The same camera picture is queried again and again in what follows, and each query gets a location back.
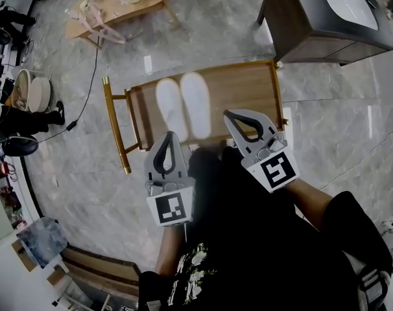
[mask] black cable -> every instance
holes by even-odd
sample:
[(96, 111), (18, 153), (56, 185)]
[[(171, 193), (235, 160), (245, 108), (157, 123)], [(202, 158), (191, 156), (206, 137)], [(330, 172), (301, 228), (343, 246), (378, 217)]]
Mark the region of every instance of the black cable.
[(30, 40), (25, 44), (25, 47), (24, 47), (24, 49), (23, 49), (23, 55), (24, 55), (24, 56), (27, 56), (28, 54), (31, 54), (33, 49), (34, 49), (34, 41), (33, 41), (32, 39), (30, 39)]
[(4, 64), (1, 64), (1, 65), (3, 65), (3, 66), (9, 65), (11, 67), (17, 67), (17, 65), (10, 65), (9, 63), (4, 63)]
[(91, 87), (93, 86), (93, 80), (94, 80), (94, 75), (95, 75), (95, 71), (97, 69), (97, 56), (98, 56), (99, 50), (95, 49), (95, 61), (94, 61), (94, 71), (93, 71), (93, 76), (91, 77), (91, 82), (90, 82), (90, 89), (88, 90), (88, 95), (87, 95), (87, 99), (86, 102), (84, 103), (84, 106), (82, 107), (82, 110), (80, 112), (80, 115), (77, 118), (77, 121), (81, 118), (82, 112), (84, 111), (84, 108), (86, 108), (87, 105), (87, 101), (90, 97), (90, 92), (91, 92)]
[(40, 144), (42, 142), (48, 141), (49, 139), (54, 138), (55, 136), (58, 136), (58, 135), (62, 134), (63, 132), (66, 132), (66, 131), (67, 131), (67, 129), (64, 129), (61, 132), (56, 133), (55, 135), (53, 135), (51, 137), (48, 137), (48, 138), (43, 139), (42, 141), (36, 142), (36, 144)]

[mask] printed shirt graphic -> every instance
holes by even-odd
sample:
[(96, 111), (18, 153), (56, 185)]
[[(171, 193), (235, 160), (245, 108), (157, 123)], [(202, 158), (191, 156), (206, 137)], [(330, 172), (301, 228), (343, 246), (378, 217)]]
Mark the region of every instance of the printed shirt graphic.
[(200, 243), (179, 261), (168, 305), (180, 308), (189, 305), (204, 291), (204, 282), (214, 274), (215, 269), (207, 268), (208, 248)]

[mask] black shoe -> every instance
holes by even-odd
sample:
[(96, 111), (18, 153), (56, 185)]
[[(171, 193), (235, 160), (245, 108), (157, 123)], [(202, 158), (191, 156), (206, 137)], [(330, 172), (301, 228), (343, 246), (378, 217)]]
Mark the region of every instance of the black shoe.
[(58, 124), (60, 126), (63, 126), (66, 123), (66, 117), (64, 115), (64, 104), (61, 100), (56, 102), (56, 108), (58, 113), (60, 114), (60, 122)]

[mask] wire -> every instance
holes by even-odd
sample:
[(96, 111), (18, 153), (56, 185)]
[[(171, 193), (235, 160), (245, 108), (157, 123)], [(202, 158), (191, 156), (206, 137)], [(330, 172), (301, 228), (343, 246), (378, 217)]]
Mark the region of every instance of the wire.
[(25, 44), (25, 48), (23, 49), (23, 55), (27, 56), (28, 54), (31, 54), (33, 49), (34, 49), (34, 41), (32, 39), (30, 39)]
[(87, 105), (87, 101), (90, 97), (90, 93), (91, 93), (91, 87), (93, 86), (93, 80), (94, 80), (94, 76), (95, 76), (95, 71), (97, 70), (97, 56), (99, 54), (99, 50), (95, 49), (95, 62), (94, 62), (94, 71), (93, 71), (93, 76), (91, 77), (91, 82), (90, 82), (90, 88), (88, 90), (88, 95), (87, 95), (87, 99), (86, 102), (84, 103), (84, 106), (82, 107), (82, 110), (80, 112), (80, 115), (77, 118), (77, 121), (81, 118), (82, 112), (84, 111), (84, 108), (86, 108)]
[(17, 65), (10, 65), (9, 63), (4, 63), (4, 64), (1, 64), (1, 65), (3, 65), (3, 66), (9, 65), (11, 67), (18, 67)]
[(9, 169), (9, 177), (12, 182), (17, 182), (18, 181), (18, 174), (16, 174), (16, 168), (12, 163), (9, 163), (8, 161), (5, 161), (5, 163), (8, 165)]
[(48, 141), (49, 139), (54, 138), (55, 136), (61, 135), (63, 132), (66, 132), (66, 131), (67, 131), (67, 129), (64, 129), (64, 130), (62, 130), (61, 132), (56, 133), (55, 135), (53, 135), (53, 136), (51, 136), (51, 137), (48, 137), (48, 138), (43, 139), (42, 141), (36, 142), (36, 144), (40, 144), (40, 143), (42, 143), (42, 142)]

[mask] coffee table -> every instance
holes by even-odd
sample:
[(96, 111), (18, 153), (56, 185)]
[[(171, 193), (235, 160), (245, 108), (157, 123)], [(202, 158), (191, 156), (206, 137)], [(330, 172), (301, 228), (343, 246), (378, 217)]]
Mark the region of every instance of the coffee table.
[[(83, 2), (83, 0), (79, 0), (76, 3), (74, 7), (76, 12), (80, 12), (81, 2)], [(166, 0), (140, 0), (135, 4), (122, 4), (120, 0), (97, 0), (94, 2), (94, 5), (103, 11), (102, 20), (104, 24), (110, 27), (113, 24), (122, 22), (128, 18), (147, 14), (160, 9), (166, 9), (173, 18), (174, 22), (176, 24), (179, 23), (178, 18), (167, 4)], [(93, 30), (101, 29), (100, 25), (91, 25), (91, 27)], [(67, 38), (82, 38), (86, 42), (92, 44), (95, 48), (101, 49), (100, 45), (97, 45), (88, 37), (90, 34), (90, 31), (87, 30), (85, 26), (79, 21), (72, 18), (68, 20), (67, 30), (65, 32), (65, 36)]]

